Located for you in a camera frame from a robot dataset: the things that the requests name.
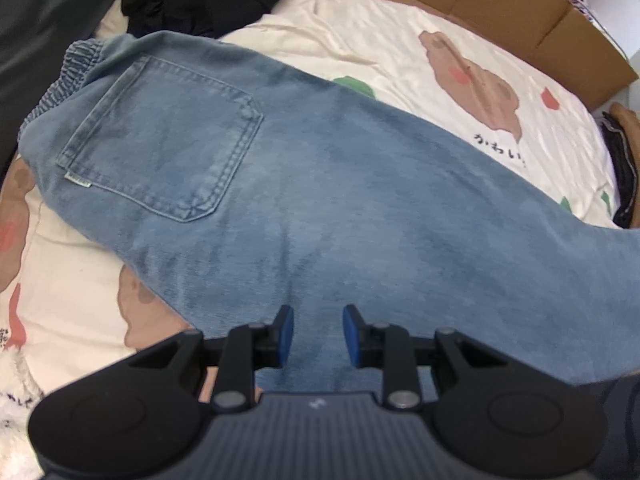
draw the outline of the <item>jeans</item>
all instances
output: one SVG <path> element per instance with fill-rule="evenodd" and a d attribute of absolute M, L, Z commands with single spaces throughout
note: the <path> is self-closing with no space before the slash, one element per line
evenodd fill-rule
<path fill-rule="evenodd" d="M 76 43 L 19 150 L 66 222 L 207 336 L 292 305 L 267 390 L 380 386 L 350 367 L 348 303 L 575 383 L 640 366 L 639 232 L 583 224 L 434 124 L 250 50 Z"/>

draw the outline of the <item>denim fabric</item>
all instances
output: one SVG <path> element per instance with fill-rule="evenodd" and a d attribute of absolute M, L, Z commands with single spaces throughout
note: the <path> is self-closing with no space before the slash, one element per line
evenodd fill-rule
<path fill-rule="evenodd" d="M 567 381 L 640 366 L 640 232 L 583 224 L 434 124 L 255 52 L 77 43 L 20 152 L 65 221 L 207 336 L 291 304 L 267 389 L 379 386 L 350 368 L 347 303 Z"/>

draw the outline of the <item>pocket tag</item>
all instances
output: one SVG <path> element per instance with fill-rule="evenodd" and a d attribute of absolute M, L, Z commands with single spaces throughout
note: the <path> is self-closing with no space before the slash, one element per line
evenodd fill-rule
<path fill-rule="evenodd" d="M 78 184 L 78 186 L 91 187 L 91 183 L 88 180 L 69 173 L 68 171 L 66 172 L 65 178 L 74 184 Z"/>

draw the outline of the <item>back pocket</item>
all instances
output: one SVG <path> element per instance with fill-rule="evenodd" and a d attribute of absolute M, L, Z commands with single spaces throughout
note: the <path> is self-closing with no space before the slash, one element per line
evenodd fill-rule
<path fill-rule="evenodd" d="M 249 94 L 143 56 L 80 124 L 57 164 L 76 184 L 188 222 L 216 209 L 261 121 Z"/>

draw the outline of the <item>ribbed gray panel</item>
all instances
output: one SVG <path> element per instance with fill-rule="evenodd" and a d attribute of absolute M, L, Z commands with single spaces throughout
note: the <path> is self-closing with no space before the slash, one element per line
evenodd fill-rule
<path fill-rule="evenodd" d="M 149 480 L 495 480 L 446 453 L 417 415 L 369 394 L 265 394 L 220 416 L 190 456 Z M 62 480 L 47 476 L 47 480 Z M 593 480 L 586 473 L 562 480 Z"/>

